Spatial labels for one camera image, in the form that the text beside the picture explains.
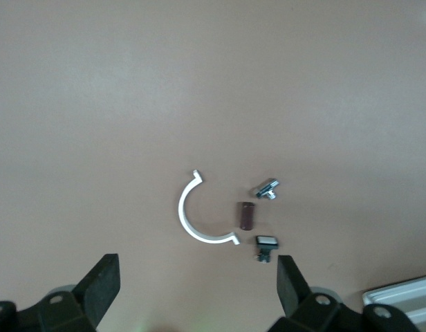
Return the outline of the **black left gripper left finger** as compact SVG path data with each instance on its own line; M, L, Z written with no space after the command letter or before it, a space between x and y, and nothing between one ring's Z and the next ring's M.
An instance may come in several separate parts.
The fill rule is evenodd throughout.
M119 256L105 254L76 285L55 288L29 308L0 301L0 331L96 331L120 285Z

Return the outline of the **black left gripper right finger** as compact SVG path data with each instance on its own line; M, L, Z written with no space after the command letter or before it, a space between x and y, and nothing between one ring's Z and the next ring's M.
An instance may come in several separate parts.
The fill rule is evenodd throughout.
M417 331L398 308L366 305L355 312L333 296L314 292L290 255L277 258L277 294L285 316L270 331Z

